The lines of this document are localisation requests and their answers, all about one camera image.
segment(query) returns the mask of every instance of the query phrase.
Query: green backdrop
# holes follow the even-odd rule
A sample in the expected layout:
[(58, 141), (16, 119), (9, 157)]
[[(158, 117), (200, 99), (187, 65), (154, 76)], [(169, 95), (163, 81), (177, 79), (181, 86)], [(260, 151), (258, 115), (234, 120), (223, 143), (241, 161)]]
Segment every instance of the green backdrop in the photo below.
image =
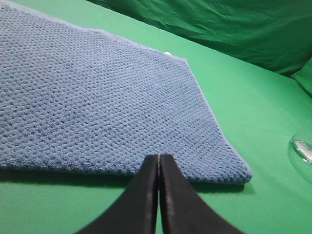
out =
[[(244, 233), (311, 233), (312, 177), (293, 167), (288, 142), (312, 115), (312, 99), (295, 80), (86, 0), (14, 1), (186, 58), (225, 136), (253, 171), (243, 190), (194, 184), (198, 194)], [(118, 176), (0, 170), (0, 234), (75, 233), (128, 182)], [(156, 233), (162, 233), (159, 216)]]
[(312, 55), (309, 0), (89, 0), (289, 76)]

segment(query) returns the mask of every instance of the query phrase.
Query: blue towel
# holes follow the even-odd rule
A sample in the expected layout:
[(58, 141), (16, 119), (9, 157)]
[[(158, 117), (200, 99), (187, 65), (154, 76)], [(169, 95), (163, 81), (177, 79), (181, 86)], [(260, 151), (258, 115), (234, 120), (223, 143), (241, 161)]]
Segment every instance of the blue towel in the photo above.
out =
[(186, 60), (0, 5), (1, 168), (131, 175), (168, 153), (190, 180), (251, 179)]

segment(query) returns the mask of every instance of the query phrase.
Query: green cloth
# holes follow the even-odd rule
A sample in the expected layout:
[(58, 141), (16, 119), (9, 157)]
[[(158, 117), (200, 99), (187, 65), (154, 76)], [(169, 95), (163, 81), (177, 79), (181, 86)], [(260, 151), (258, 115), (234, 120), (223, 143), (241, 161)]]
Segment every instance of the green cloth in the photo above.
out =
[(304, 90), (306, 90), (312, 96), (312, 58), (306, 65), (301, 68), (300, 71), (292, 75)]
[[(289, 140), (312, 114), (312, 99), (295, 80), (85, 0), (15, 2), (187, 58), (226, 137), (254, 175), (243, 191), (197, 184), (199, 195), (248, 234), (311, 232), (312, 185), (296, 171), (287, 154)], [(0, 233), (74, 233), (108, 208), (128, 181), (1, 171)], [(158, 217), (158, 234), (160, 227)]]
[(289, 76), (312, 53), (310, 0), (89, 0)]

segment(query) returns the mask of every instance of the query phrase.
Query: towel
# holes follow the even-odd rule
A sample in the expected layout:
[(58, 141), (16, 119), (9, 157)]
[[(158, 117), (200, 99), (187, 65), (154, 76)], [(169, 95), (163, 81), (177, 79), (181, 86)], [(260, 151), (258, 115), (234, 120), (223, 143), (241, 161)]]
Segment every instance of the towel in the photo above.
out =
[(173, 154), (189, 180), (252, 177), (185, 59), (0, 0), (0, 81), (0, 168), (133, 175)]

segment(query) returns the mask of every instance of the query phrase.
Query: glass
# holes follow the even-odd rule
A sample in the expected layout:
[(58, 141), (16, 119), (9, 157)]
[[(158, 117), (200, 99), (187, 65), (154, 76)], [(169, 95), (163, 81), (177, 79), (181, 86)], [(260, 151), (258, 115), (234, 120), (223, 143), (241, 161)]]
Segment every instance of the glass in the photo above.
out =
[(289, 158), (295, 169), (312, 184), (312, 118), (290, 140)]

